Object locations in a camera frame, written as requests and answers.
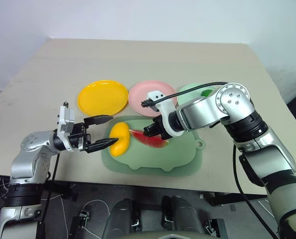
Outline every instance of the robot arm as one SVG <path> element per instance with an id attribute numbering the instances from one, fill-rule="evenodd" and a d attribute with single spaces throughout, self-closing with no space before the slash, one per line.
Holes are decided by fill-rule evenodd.
<path id="1" fill-rule="evenodd" d="M 87 133 L 89 125 L 102 124 L 112 118 L 95 116 L 75 124 L 74 111 L 65 102 L 60 107 L 56 130 L 34 132 L 22 141 L 20 153 L 12 163 L 6 204 L 0 211 L 0 239 L 44 237 L 44 223 L 33 219 L 42 212 L 40 200 L 51 157 L 63 150 L 90 153 L 114 144 L 118 138 L 91 143 Z"/>
<path id="2" fill-rule="evenodd" d="M 150 105 L 161 112 L 153 124 L 144 128 L 144 134 L 161 134 L 167 139 L 219 120 L 242 152 L 239 159 L 250 181 L 265 187 L 281 238 L 296 238 L 296 164 L 272 128 L 256 112 L 248 90 L 238 83 L 229 83 L 208 97 L 191 100 L 174 111 L 170 99 L 155 106 L 152 103 L 164 97 L 161 92 L 154 92 L 142 103 L 143 107 Z"/>

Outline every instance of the pink plate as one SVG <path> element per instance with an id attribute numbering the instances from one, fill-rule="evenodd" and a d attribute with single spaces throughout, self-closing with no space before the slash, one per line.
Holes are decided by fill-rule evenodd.
<path id="1" fill-rule="evenodd" d="M 128 94 L 128 102 L 133 110 L 144 116 L 155 117 L 160 115 L 160 112 L 142 107 L 142 101 L 147 99 L 147 93 L 150 91 L 161 91 L 166 96 L 172 95 L 176 91 L 171 85 L 162 81 L 143 81 L 132 87 Z M 172 98 L 172 101 L 177 104 L 177 97 Z"/>

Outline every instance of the watermelon slice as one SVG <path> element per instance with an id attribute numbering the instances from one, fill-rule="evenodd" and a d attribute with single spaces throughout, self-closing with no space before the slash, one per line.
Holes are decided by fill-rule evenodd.
<path id="1" fill-rule="evenodd" d="M 148 137 L 144 135 L 142 130 L 129 129 L 130 134 L 135 137 L 139 142 L 154 148 L 166 147 L 169 143 L 168 140 L 161 139 L 160 135 Z"/>

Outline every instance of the beige tabletop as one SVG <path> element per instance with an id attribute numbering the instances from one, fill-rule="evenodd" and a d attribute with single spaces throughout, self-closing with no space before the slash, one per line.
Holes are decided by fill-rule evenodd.
<path id="1" fill-rule="evenodd" d="M 245 85 L 262 118 L 272 126 L 296 161 L 296 120 L 259 59 L 247 45 L 112 40 L 52 39 L 46 42 L 0 95 L 0 175 L 9 175 L 22 139 L 31 132 L 56 128 L 59 106 L 68 101 L 76 122 L 86 117 L 77 96 L 87 84 L 110 79 L 128 90 L 141 81 L 161 80 L 176 90 L 189 83 L 213 81 Z M 127 105 L 117 116 L 137 115 Z M 105 125 L 90 129 L 104 137 Z M 222 125 L 198 130 L 206 142 L 201 169 L 188 177 L 115 173 L 101 153 L 61 153 L 57 180 L 238 192 L 232 171 L 232 139 Z M 245 193 L 265 194 L 252 184 L 240 163 Z"/>

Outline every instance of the green object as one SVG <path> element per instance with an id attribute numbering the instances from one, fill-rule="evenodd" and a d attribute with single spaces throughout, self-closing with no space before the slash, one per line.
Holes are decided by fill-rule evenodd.
<path id="1" fill-rule="evenodd" d="M 197 86 L 200 86 L 202 84 L 203 83 L 193 83 L 193 84 L 185 85 L 184 87 L 182 87 L 179 90 L 179 92 L 189 90 L 189 89 L 191 89 L 193 87 L 197 87 Z M 184 103 L 186 103 L 188 101 L 191 101 L 191 100 L 193 100 L 193 99 L 195 99 L 197 97 L 201 97 L 201 96 L 207 97 L 207 96 L 209 96 L 211 94 L 212 91 L 215 91 L 215 90 L 216 90 L 215 87 L 208 86 L 208 87 L 203 87 L 203 88 L 200 88 L 198 90 L 191 91 L 189 93 L 178 96 L 177 97 L 178 105 L 183 105 Z"/>
<path id="2" fill-rule="evenodd" d="M 141 116 L 119 117 L 110 122 L 106 135 L 118 122 L 127 123 L 130 129 L 143 129 L 152 120 Z M 104 149 L 102 161 L 108 169 L 119 173 L 188 176 L 200 169 L 204 148 L 205 143 L 199 139 L 197 132 L 185 132 L 183 136 L 171 138 L 164 148 L 149 147 L 131 137 L 125 154 L 112 157 L 109 150 Z"/>

